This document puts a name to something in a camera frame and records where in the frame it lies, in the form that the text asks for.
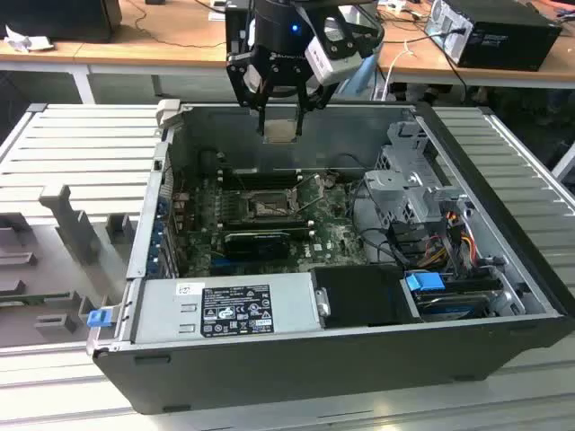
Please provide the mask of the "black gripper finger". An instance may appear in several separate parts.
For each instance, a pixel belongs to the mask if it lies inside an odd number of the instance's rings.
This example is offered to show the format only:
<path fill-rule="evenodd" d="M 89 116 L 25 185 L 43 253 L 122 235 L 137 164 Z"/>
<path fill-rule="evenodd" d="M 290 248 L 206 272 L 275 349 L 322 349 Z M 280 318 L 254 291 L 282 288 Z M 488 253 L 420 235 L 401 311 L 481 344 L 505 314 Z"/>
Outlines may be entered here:
<path fill-rule="evenodd" d="M 266 119 L 266 80 L 252 64 L 252 54 L 229 54 L 226 71 L 238 104 L 257 112 L 257 133 L 263 135 Z"/>
<path fill-rule="evenodd" d="M 301 136 L 305 114 L 314 110 L 322 110 L 335 93 L 335 84 L 328 86 L 320 85 L 313 93 L 308 94 L 306 86 L 299 84 L 296 87 L 296 135 Z"/>

